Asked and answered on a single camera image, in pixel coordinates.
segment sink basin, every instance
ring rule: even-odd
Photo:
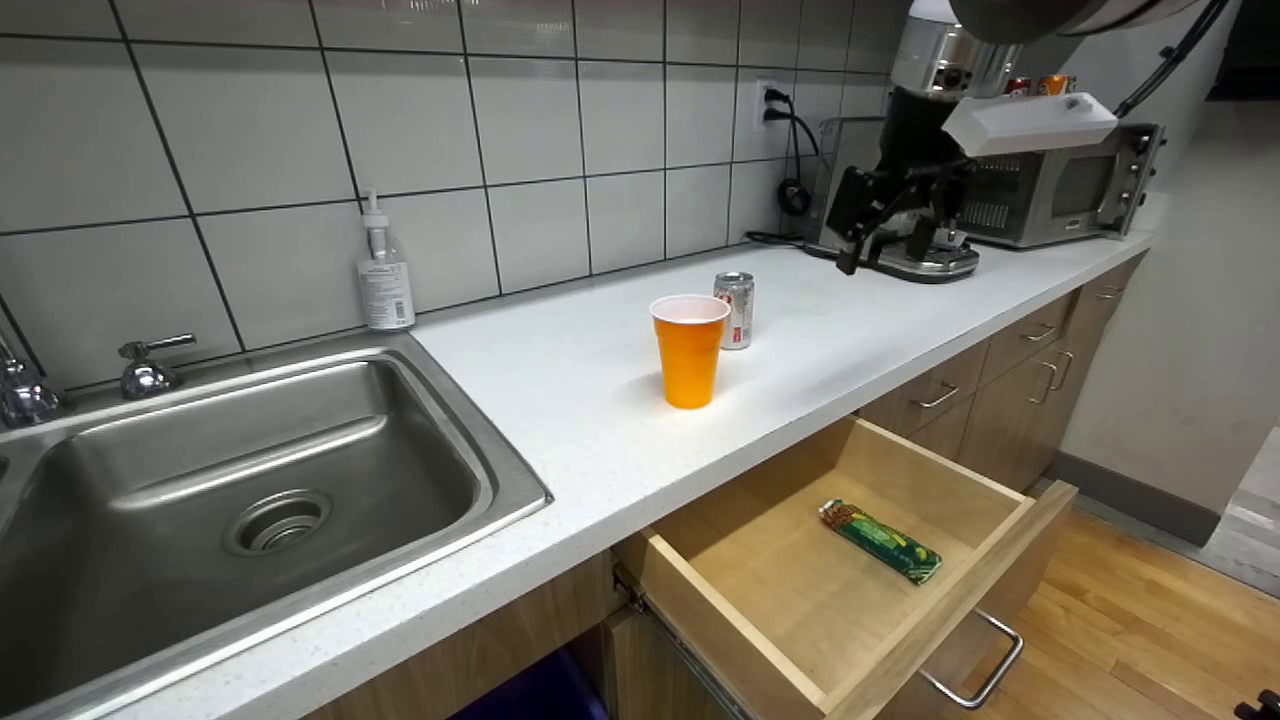
[[[0,718],[170,682],[538,506],[410,340],[0,435]]]

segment green candy bar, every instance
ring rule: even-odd
[[[818,526],[828,526],[834,536],[852,539],[856,549],[873,552],[879,564],[897,567],[903,579],[923,583],[945,556],[914,543],[911,536],[879,526],[874,518],[845,506],[845,500],[823,500],[814,509]]]

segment white countertop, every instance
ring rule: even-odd
[[[415,340],[556,500],[119,718],[299,718],[1144,249],[1147,233],[984,249],[958,285],[744,249],[427,320]],[[754,275],[754,344],[722,357],[710,410],[674,412],[661,402],[648,301],[709,289],[722,268]]]

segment plastic cup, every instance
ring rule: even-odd
[[[728,313],[733,307],[709,292],[678,292],[648,304],[670,410],[710,403]]]

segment soap dispenser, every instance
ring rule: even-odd
[[[361,318],[372,334],[410,327],[410,279],[404,252],[392,236],[392,220],[376,209],[376,192],[364,209],[367,255],[356,261]]]

